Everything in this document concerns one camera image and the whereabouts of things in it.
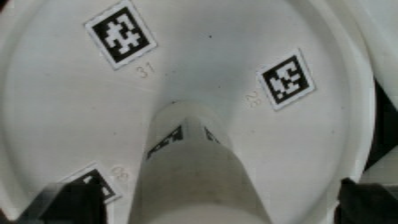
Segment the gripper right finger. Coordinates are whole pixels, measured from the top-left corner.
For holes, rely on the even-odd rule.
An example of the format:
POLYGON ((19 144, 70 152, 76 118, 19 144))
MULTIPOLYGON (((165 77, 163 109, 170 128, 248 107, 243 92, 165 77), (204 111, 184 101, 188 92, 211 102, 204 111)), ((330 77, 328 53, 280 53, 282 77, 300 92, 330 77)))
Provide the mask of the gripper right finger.
POLYGON ((398 185, 341 180, 335 224, 398 224, 398 185))

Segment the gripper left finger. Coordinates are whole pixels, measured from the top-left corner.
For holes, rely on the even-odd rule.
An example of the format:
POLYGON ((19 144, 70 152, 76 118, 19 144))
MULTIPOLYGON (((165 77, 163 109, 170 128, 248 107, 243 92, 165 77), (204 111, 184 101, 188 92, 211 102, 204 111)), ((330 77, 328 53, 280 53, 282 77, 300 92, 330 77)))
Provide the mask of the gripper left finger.
POLYGON ((49 184, 31 200, 15 224, 106 224, 99 184, 49 184))

